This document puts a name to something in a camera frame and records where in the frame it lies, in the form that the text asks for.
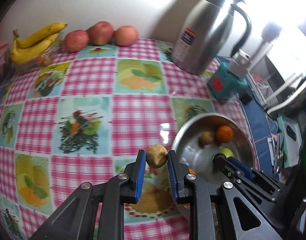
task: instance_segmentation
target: blue gripper pad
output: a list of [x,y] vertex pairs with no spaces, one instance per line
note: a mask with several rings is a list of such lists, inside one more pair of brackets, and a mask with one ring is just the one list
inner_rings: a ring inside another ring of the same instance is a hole
[[246,167],[234,157],[228,157],[227,160],[233,165],[235,165],[244,174],[244,177],[246,177],[248,180],[253,179],[253,174],[249,167]]
[[171,191],[173,195],[174,202],[177,202],[179,198],[179,192],[178,192],[178,181],[175,175],[175,170],[173,166],[173,161],[171,158],[170,153],[167,155],[167,167],[169,170],[169,178],[170,178],[170,184],[171,184]]
[[140,161],[140,166],[139,166],[139,170],[137,173],[137,178],[136,178],[136,187],[135,187],[135,201],[136,203],[139,201],[141,194],[142,194],[142,187],[143,187],[143,179],[144,179],[144,173],[145,173],[145,164],[146,164],[146,153],[143,150],[140,150],[138,153],[138,157],[140,157],[141,159]]

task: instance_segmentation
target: tablecloth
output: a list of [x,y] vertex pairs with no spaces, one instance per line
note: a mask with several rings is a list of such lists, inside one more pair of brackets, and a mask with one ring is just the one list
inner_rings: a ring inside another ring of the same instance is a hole
[[[8,82],[0,101],[0,219],[13,239],[29,238],[82,182],[99,184],[122,172],[139,149],[159,143],[170,150],[180,127],[199,113],[233,119],[258,168],[238,98],[219,102],[206,86],[218,61],[192,75],[170,61],[171,49],[150,39],[87,46]],[[143,201],[168,192],[166,172],[146,167]],[[126,204],[125,239],[188,239],[174,204],[162,206]]]

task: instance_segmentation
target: banana bunch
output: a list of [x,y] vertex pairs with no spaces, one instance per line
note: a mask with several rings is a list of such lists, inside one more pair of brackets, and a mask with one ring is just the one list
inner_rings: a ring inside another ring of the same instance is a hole
[[57,22],[48,25],[24,40],[19,39],[17,31],[13,31],[14,41],[11,60],[21,64],[42,54],[57,39],[60,31],[66,27],[65,23]]

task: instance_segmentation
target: stainless steel bowl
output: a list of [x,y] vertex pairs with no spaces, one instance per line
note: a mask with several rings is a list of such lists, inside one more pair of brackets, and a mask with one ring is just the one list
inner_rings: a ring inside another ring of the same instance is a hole
[[[216,132],[221,125],[228,125],[234,133],[233,139],[228,143],[216,145],[201,146],[198,139],[202,132]],[[180,131],[172,145],[180,163],[186,164],[193,169],[200,177],[207,182],[221,185],[228,181],[220,171],[213,168],[213,156],[220,152],[222,148],[229,148],[236,159],[247,167],[254,167],[254,158],[249,140],[236,123],[223,114],[205,113],[199,114],[187,121]]]

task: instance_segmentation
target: red apple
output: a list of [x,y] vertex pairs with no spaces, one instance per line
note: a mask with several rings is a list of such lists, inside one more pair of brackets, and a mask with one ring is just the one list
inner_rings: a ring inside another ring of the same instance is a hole
[[64,39],[65,51],[72,53],[83,49],[89,42],[89,35],[86,31],[76,30],[66,34]]
[[130,25],[119,27],[114,34],[115,42],[119,46],[130,46],[137,41],[138,37],[137,30]]
[[101,46],[107,44],[113,37],[113,26],[105,21],[98,22],[87,30],[94,45]]

